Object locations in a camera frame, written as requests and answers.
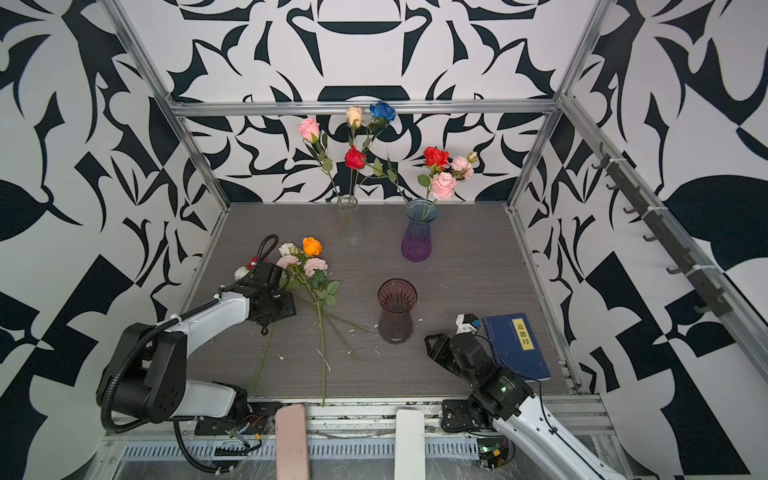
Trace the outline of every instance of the blue book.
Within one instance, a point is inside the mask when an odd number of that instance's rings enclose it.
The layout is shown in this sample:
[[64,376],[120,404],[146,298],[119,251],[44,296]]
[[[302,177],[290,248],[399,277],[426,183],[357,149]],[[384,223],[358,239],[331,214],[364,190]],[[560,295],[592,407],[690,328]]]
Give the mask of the blue book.
[[531,379],[549,380],[549,368],[524,313],[484,317],[493,360]]

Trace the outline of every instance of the patterned wall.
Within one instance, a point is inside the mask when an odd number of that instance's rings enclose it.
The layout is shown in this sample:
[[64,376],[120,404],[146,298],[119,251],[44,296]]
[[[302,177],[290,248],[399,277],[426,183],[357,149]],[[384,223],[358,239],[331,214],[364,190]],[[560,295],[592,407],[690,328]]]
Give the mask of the patterned wall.
[[[619,0],[576,90],[763,315],[767,7]],[[768,385],[596,162],[564,119],[518,205],[586,386],[658,478],[768,477]]]
[[314,101],[551,98],[594,2],[123,3],[176,99]]
[[[425,193],[416,177],[424,172],[426,147],[444,148],[451,155],[476,151],[480,165],[471,179],[459,184],[456,200],[506,200],[543,119],[543,114],[399,115],[373,144],[369,161],[375,155],[386,165],[390,159],[411,198]],[[191,118],[188,124],[231,201],[331,200],[331,180],[298,134],[301,121],[294,116],[208,117]],[[346,118],[333,115],[318,121],[330,132],[333,183],[348,193]],[[402,201],[387,179],[367,180],[355,195],[360,201]]]
[[0,45],[0,476],[58,479],[104,436],[122,330],[180,308],[220,209],[94,0],[2,0]]

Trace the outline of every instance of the blue and purple gradient vase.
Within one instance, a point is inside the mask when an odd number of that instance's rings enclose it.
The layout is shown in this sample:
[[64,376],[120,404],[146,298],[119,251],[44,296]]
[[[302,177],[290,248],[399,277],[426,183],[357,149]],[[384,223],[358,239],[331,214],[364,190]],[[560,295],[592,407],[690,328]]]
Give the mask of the blue and purple gradient vase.
[[432,221],[437,218],[437,206],[423,198],[406,205],[408,226],[402,236],[400,251],[412,262],[423,262],[432,253]]

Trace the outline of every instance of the vase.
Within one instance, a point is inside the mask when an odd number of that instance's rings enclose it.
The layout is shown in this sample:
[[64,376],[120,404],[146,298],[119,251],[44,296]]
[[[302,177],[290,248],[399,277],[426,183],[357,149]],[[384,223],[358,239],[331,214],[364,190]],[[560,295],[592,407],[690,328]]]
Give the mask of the vase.
[[403,343],[413,334],[411,309],[416,305],[416,288],[401,278],[387,280],[379,288],[379,335],[389,343]]
[[432,221],[437,218],[437,206],[423,198],[406,205],[408,226],[402,236],[400,251],[412,262],[423,262],[432,253]]
[[362,218],[353,195],[342,195],[336,199],[339,210],[339,241],[342,247],[357,248],[362,245]]

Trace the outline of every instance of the black and white wallpaper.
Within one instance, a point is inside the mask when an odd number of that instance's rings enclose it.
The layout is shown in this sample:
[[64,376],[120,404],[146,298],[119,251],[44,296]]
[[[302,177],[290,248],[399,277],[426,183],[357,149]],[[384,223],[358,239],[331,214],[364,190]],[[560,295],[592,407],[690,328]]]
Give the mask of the black and white wallpaper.
[[[190,118],[187,123],[231,201],[331,201],[335,197],[331,180],[298,134],[302,119],[289,115],[205,117]],[[346,117],[328,115],[317,120],[329,132],[329,155],[336,163],[333,183],[346,194]],[[479,166],[472,178],[456,187],[455,200],[507,200],[543,120],[540,113],[399,115],[379,135],[368,157],[369,161],[377,157],[384,165],[389,159],[405,195],[413,198],[425,194],[416,180],[424,172],[425,148],[438,147],[452,157],[475,151]],[[370,168],[362,172],[372,173]],[[402,202],[387,179],[366,180],[355,195],[361,202]]]
[[595,0],[125,0],[179,101],[551,98]]
[[76,472],[122,330],[176,313],[220,214],[94,0],[0,2],[0,464]]
[[[763,316],[765,2],[619,0],[577,101]],[[657,478],[768,477],[768,385],[567,119],[518,204],[585,387]]]

